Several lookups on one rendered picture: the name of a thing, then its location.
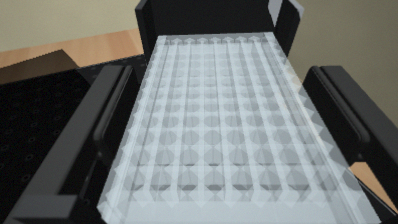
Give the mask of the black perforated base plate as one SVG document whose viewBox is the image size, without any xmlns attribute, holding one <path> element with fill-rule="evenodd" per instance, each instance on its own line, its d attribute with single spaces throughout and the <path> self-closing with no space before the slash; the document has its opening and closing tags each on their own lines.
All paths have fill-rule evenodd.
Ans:
<svg viewBox="0 0 398 224">
<path fill-rule="evenodd" d="M 105 65 L 133 66 L 139 87 L 147 69 L 145 55 L 139 54 L 0 84 L 0 224 Z M 94 160 L 79 194 L 100 216 L 97 205 L 110 169 L 101 160 Z M 381 222 L 398 215 L 356 179 Z"/>
</svg>

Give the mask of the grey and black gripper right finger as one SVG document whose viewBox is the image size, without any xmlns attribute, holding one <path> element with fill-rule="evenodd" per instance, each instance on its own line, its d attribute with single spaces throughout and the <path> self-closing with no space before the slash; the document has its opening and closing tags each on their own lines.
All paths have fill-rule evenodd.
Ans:
<svg viewBox="0 0 398 224">
<path fill-rule="evenodd" d="M 342 66 L 311 66 L 302 85 L 349 167 L 366 162 L 398 210 L 398 128 Z"/>
</svg>

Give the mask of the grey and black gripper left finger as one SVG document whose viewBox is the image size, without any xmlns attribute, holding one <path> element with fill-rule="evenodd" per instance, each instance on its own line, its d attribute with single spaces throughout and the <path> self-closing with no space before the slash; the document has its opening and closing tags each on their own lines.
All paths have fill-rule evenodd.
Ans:
<svg viewBox="0 0 398 224">
<path fill-rule="evenodd" d="M 79 196 L 94 160 L 112 166 L 139 89 L 131 65 L 105 65 L 3 224 L 23 224 L 25 195 Z"/>
</svg>

